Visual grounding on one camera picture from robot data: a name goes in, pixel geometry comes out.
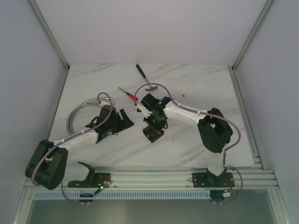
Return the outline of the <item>black fuse box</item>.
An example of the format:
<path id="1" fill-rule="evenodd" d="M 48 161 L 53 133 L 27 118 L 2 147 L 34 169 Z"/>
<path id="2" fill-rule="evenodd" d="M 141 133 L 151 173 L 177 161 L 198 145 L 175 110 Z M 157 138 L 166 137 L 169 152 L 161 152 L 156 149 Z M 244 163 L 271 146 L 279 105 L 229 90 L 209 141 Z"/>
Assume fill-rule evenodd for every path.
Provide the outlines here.
<path id="1" fill-rule="evenodd" d="M 154 128 L 147 126 L 143 129 L 143 134 L 150 141 L 150 143 L 154 143 L 164 135 L 164 131 L 156 131 Z"/>

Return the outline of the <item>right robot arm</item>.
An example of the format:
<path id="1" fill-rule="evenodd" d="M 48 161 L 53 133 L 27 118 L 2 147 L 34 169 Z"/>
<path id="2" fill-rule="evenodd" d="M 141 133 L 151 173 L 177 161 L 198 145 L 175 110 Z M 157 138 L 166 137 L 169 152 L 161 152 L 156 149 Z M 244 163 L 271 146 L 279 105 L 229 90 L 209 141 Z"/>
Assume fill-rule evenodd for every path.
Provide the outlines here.
<path id="1" fill-rule="evenodd" d="M 207 182 L 218 186 L 223 181 L 224 147 L 230 142 L 233 130 L 217 108 L 195 110 L 173 102 L 170 97 L 159 100 L 151 94 L 135 106 L 144 115 L 143 121 L 148 126 L 143 129 L 143 134 L 151 143 L 163 136 L 164 129 L 168 128 L 168 119 L 197 128 L 202 144 L 209 151 Z"/>

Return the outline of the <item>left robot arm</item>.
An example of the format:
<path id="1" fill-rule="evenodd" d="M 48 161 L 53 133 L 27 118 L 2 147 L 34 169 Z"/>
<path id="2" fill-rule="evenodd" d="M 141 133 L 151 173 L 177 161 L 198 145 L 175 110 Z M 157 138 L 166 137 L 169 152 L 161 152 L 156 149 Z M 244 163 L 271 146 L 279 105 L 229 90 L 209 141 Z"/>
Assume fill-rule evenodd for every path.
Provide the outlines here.
<path id="1" fill-rule="evenodd" d="M 68 157 L 133 125 L 124 109 L 117 111 L 115 107 L 105 105 L 79 133 L 61 140 L 40 141 L 25 169 L 25 176 L 49 190 L 63 182 L 67 182 L 68 187 L 97 187 L 95 168 L 81 161 L 71 168 L 73 163 Z"/>

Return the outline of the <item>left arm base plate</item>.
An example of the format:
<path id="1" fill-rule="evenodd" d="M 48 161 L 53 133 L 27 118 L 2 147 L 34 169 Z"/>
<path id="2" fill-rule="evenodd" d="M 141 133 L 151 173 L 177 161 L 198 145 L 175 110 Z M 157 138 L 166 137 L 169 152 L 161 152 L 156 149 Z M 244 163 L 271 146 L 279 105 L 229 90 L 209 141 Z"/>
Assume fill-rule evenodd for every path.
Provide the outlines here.
<path id="1" fill-rule="evenodd" d="M 94 173 L 88 174 L 83 181 L 71 181 L 68 183 L 68 188 L 99 188 L 104 185 L 104 181 L 109 182 L 111 179 L 110 173 Z"/>

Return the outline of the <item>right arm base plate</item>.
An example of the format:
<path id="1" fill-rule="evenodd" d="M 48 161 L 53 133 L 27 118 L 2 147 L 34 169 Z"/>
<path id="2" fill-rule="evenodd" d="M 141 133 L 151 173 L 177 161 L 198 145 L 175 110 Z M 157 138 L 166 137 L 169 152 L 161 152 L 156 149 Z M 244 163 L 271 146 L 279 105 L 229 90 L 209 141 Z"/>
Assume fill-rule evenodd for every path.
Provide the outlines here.
<path id="1" fill-rule="evenodd" d="M 232 188 L 235 186 L 233 174 L 227 172 L 219 176 L 209 171 L 192 173 L 192 182 L 195 188 Z"/>

